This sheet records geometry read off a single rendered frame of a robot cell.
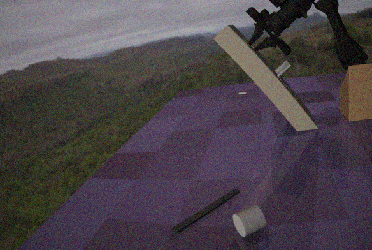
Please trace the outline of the dark grey flat bar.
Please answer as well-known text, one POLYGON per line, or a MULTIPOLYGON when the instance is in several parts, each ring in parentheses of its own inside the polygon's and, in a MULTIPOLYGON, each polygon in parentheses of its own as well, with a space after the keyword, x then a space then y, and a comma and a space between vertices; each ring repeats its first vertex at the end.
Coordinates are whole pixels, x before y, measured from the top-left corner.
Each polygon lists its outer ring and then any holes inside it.
POLYGON ((239 189, 232 189, 230 192, 226 193, 224 196, 219 198, 218 200, 215 200, 213 203, 205 207, 204 209, 201 209, 198 213, 195 213, 193 216, 190 216, 188 219, 182 221, 180 224, 177 224, 176 226, 172 227, 171 230, 174 233, 178 233, 185 229, 186 227, 190 226, 191 224, 195 223, 200 218, 204 217, 211 211, 215 210, 217 207, 222 205, 224 202, 228 201, 230 198, 232 198, 234 195, 238 194, 240 192, 239 189))

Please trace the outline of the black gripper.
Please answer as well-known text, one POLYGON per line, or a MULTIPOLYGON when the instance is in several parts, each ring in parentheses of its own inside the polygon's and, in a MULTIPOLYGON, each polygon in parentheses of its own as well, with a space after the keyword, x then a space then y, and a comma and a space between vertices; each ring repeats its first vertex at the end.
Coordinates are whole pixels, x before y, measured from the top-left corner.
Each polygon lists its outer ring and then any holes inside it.
POLYGON ((260 36, 262 36, 264 34, 264 30, 270 35, 270 37, 267 36, 263 42, 254 48, 255 51, 268 47, 276 48, 275 45, 277 45, 286 56, 291 53, 291 48, 287 45, 287 43, 278 38, 280 33, 282 33, 285 28, 289 28, 291 24, 290 20, 280 10, 275 12, 274 15, 265 22, 255 8, 250 7, 248 10, 246 10, 246 12, 255 20, 255 22, 257 22, 254 23, 255 30, 250 41, 248 42, 249 45, 252 45, 260 36), (269 26, 270 29, 268 29, 266 26, 269 26), (274 33, 272 33, 272 31, 274 33))

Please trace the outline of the grey cylinder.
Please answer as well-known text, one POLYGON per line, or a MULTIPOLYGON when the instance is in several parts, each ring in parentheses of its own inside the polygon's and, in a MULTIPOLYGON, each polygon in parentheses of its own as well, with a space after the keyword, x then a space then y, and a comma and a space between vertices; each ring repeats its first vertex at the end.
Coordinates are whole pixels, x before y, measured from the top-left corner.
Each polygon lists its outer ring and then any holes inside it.
POLYGON ((247 207, 232 216, 234 225, 242 237, 246 237, 266 226, 265 216, 256 205, 247 207))

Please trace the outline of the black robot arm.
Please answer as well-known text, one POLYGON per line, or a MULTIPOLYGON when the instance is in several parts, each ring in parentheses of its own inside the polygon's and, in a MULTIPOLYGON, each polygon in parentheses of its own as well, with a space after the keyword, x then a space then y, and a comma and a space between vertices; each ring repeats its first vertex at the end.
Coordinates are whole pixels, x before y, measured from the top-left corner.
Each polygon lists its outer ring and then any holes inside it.
POLYGON ((307 11, 311 8, 312 3, 316 9, 324 12, 334 31, 337 42, 334 43, 334 49, 342 67, 348 70, 349 66, 366 64, 367 54, 362 47, 347 33, 346 27, 338 13, 337 0, 269 0, 290 20, 291 23, 297 18, 307 18, 307 11))

